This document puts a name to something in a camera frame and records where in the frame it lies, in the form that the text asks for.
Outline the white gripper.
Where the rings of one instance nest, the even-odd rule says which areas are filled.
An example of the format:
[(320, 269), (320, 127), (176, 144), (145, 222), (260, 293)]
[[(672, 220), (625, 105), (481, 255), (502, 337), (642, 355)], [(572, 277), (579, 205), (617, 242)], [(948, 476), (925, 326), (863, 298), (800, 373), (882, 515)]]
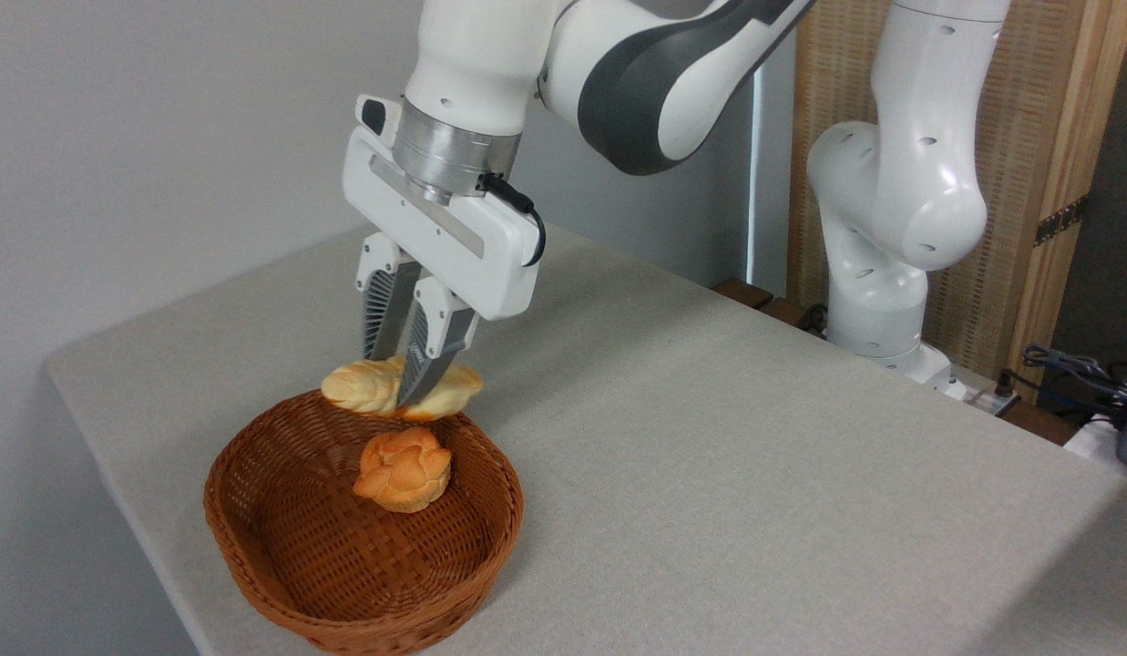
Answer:
[[(538, 277), (529, 259), (539, 229), (492, 194), (458, 195), (447, 205), (421, 198), (393, 161), (400, 104), (361, 95), (355, 116), (360, 125), (348, 141), (343, 194), (380, 230), (364, 240), (356, 269), (363, 355), (393, 356), (415, 296), (397, 405), (420, 404), (470, 347), (476, 311), (497, 321), (527, 309)], [(420, 280), (421, 266), (434, 277)]]

